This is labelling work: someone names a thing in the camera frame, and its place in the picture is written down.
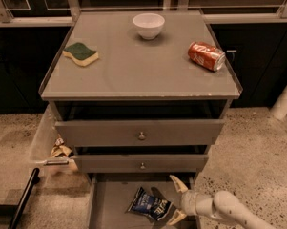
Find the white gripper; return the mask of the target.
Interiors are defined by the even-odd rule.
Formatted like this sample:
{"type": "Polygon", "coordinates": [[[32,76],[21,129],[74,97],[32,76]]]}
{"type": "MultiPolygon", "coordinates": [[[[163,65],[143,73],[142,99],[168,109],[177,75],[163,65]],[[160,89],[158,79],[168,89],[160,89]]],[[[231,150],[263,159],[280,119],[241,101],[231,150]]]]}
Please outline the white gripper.
{"type": "Polygon", "coordinates": [[[176,191],[178,193],[183,193],[180,201],[181,210],[176,209],[172,217],[167,222],[168,225],[172,226],[179,223],[187,216],[198,215],[196,203],[199,193],[193,190],[188,190],[188,187],[178,177],[174,175],[170,175],[170,179],[174,183],[176,191]]]}

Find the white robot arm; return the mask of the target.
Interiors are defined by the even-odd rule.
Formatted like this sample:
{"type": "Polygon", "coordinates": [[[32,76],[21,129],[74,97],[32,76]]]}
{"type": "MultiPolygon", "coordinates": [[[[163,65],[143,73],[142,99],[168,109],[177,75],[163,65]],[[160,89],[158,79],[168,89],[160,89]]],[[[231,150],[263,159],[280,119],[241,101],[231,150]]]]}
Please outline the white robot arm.
{"type": "MultiPolygon", "coordinates": [[[[272,115],[283,119],[287,115],[287,86],[271,109],[272,115]]],[[[181,194],[180,208],[167,222],[173,226],[187,216],[204,216],[219,222],[236,223],[244,229],[276,229],[273,225],[253,214],[239,199],[228,191],[214,196],[203,195],[188,187],[176,176],[170,175],[174,187],[181,194]]]]}

